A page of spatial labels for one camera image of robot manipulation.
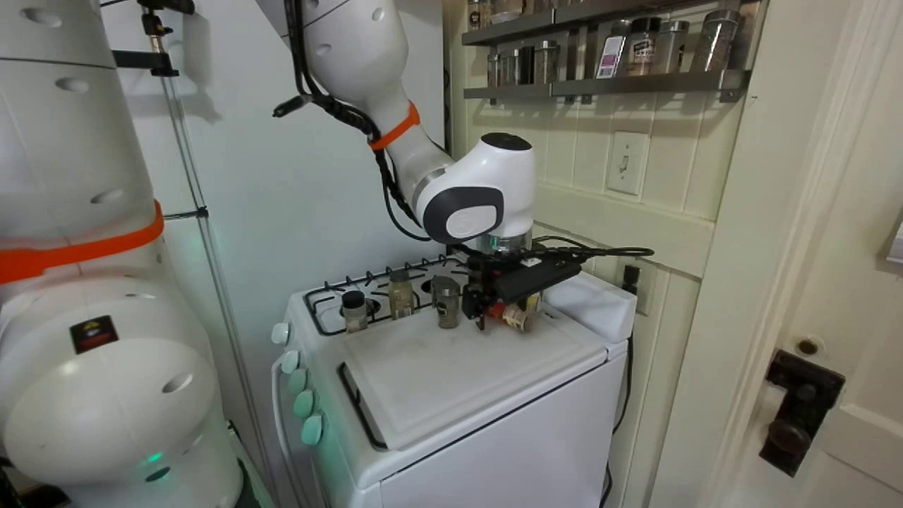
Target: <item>spice jar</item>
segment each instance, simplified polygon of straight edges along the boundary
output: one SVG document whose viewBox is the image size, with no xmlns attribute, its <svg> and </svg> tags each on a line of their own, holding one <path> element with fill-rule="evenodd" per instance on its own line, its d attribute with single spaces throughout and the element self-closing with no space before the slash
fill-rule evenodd
<svg viewBox="0 0 903 508">
<path fill-rule="evenodd" d="M 638 20 L 630 23 L 630 31 L 626 31 L 626 75 L 652 72 L 657 31 L 659 31 L 659 20 L 657 16 L 638 16 Z"/>
<path fill-rule="evenodd" d="M 596 79 L 619 75 L 619 66 L 620 66 L 620 58 L 623 58 L 623 44 L 626 44 L 626 26 L 614 23 L 610 28 L 610 37 L 602 42 Z"/>
<path fill-rule="evenodd" d="M 469 0 L 469 23 L 470 23 L 470 28 L 479 28 L 479 26 L 489 23 L 484 3 L 489 0 Z"/>
<path fill-rule="evenodd" d="M 507 88 L 506 55 L 500 51 L 490 51 L 484 58 L 484 82 L 489 88 Z"/>
<path fill-rule="evenodd" d="M 551 11 L 556 3 L 552 0 L 530 0 L 530 13 L 544 13 Z"/>
<path fill-rule="evenodd" d="M 408 315 L 414 309 L 414 288 L 407 271 L 390 272 L 390 309 L 393 309 L 393 319 Z"/>
<path fill-rule="evenodd" d="M 348 332 L 365 329 L 369 322 L 367 296 L 360 289 L 342 294 L 342 315 Z"/>
<path fill-rule="evenodd" d="M 432 304 L 444 329 L 459 322 L 459 285 L 451 275 L 432 275 Z"/>
<path fill-rule="evenodd" d="M 525 13 L 525 0 L 490 0 L 489 3 L 490 23 L 510 23 Z"/>
<path fill-rule="evenodd" d="M 689 23 L 671 20 L 659 31 L 654 42 L 654 64 L 652 72 L 681 72 L 682 55 L 686 55 L 686 33 Z"/>
<path fill-rule="evenodd" d="M 558 79 L 558 42 L 542 38 L 534 61 L 534 85 L 551 85 Z"/>
<path fill-rule="evenodd" d="M 737 28 L 740 28 L 737 11 L 712 11 L 703 20 L 700 48 L 693 55 L 696 72 L 716 72 L 727 66 Z"/>
</svg>

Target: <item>shelf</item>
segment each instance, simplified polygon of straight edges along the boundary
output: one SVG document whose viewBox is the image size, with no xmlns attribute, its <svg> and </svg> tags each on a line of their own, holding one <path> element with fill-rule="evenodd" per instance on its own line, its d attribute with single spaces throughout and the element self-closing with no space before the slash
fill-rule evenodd
<svg viewBox="0 0 903 508">
<path fill-rule="evenodd" d="M 716 0 L 593 0 L 580 4 L 562 4 L 544 13 L 521 13 L 510 23 L 484 26 L 463 33 L 465 44 L 496 44 L 506 38 L 521 38 L 534 33 L 558 31 L 575 23 L 610 20 L 610 16 L 633 16 L 633 13 L 654 13 L 654 11 L 676 11 L 692 4 L 705 4 Z"/>
<path fill-rule="evenodd" d="M 619 75 L 580 79 L 518 88 L 469 88 L 465 99 L 556 99 L 556 96 L 603 96 L 603 92 L 719 92 L 723 102 L 737 102 L 748 88 L 748 69 L 719 72 L 665 72 L 665 75 Z"/>
<path fill-rule="evenodd" d="M 469 88 L 463 99 L 547 99 L 547 85 L 513 85 L 513 88 Z"/>
</svg>

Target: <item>bottle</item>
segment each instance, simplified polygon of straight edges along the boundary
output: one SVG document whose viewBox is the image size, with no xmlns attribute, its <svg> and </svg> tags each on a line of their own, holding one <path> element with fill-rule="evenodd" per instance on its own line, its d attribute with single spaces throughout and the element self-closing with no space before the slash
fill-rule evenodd
<svg viewBox="0 0 903 508">
<path fill-rule="evenodd" d="M 432 275 L 432 304 L 438 309 L 438 323 L 444 329 L 458 326 L 459 322 L 459 285 L 451 275 Z"/>
<path fill-rule="evenodd" d="M 740 13 L 740 31 L 731 51 L 731 66 L 754 69 L 755 48 L 762 38 L 764 4 L 762 0 L 741 0 L 737 13 Z"/>
<path fill-rule="evenodd" d="M 648 75 L 652 72 L 657 31 L 659 31 L 657 16 L 638 16 L 630 23 L 626 64 L 623 64 L 626 75 Z"/>
<path fill-rule="evenodd" d="M 602 44 L 597 64 L 596 64 L 596 79 L 619 75 L 623 44 L 626 44 L 626 26 L 614 23 L 610 28 L 610 37 Z"/>
<path fill-rule="evenodd" d="M 470 0 L 470 3 L 469 3 L 469 23 L 470 23 L 470 28 L 479 28 L 479 26 L 484 23 L 484 16 L 482 16 L 482 3 L 484 3 L 484 0 Z"/>
<path fill-rule="evenodd" d="M 500 51 L 489 51 L 484 75 L 489 88 L 507 88 L 506 55 Z"/>
<path fill-rule="evenodd" d="M 693 72 L 716 72 L 731 61 L 731 48 L 737 38 L 740 13 L 737 11 L 712 11 L 703 20 L 700 48 L 693 52 Z"/>
<path fill-rule="evenodd" d="M 552 0 L 530 0 L 530 13 L 547 13 L 552 9 Z"/>
<path fill-rule="evenodd" d="M 510 61 L 510 69 L 513 69 L 510 82 L 513 85 L 534 85 L 534 72 L 537 72 L 537 51 L 534 51 L 534 44 L 513 48 L 510 58 L 513 58 Z"/>
<path fill-rule="evenodd" d="M 390 313 L 393 319 L 408 315 L 414 309 L 414 288 L 407 271 L 390 272 Z"/>
<path fill-rule="evenodd" d="M 593 64 L 597 61 L 597 23 L 586 26 L 585 72 L 578 79 L 593 79 Z"/>
<path fill-rule="evenodd" d="M 558 42 L 542 38 L 534 64 L 534 85 L 551 85 L 558 79 Z"/>
<path fill-rule="evenodd" d="M 681 72 L 689 23 L 671 20 L 657 37 L 652 72 Z"/>
<path fill-rule="evenodd" d="M 510 23 L 525 13 L 525 0 L 490 0 L 489 3 L 490 23 Z"/>
</svg>

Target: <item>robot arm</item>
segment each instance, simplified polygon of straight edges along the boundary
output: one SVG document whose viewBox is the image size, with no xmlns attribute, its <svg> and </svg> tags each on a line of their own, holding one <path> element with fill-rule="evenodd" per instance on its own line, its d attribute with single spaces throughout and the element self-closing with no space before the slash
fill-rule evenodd
<svg viewBox="0 0 903 508">
<path fill-rule="evenodd" d="M 534 148 L 517 136 L 484 136 L 451 161 L 418 124 L 400 69 L 407 38 L 394 0 L 286 0 L 298 79 L 372 117 L 372 148 L 393 158 L 393 195 L 438 243 L 493 234 L 521 246 L 534 227 Z"/>
</svg>

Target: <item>door latch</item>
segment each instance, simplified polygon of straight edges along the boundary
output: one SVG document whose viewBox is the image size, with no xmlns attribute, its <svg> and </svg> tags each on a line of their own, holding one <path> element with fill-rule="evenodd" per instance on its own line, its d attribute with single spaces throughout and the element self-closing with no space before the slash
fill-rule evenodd
<svg viewBox="0 0 903 508">
<path fill-rule="evenodd" d="M 758 457 L 796 477 L 825 415 L 841 394 L 844 374 L 775 350 L 768 366 L 768 381 L 785 385 L 786 394 L 768 425 L 768 439 Z"/>
</svg>

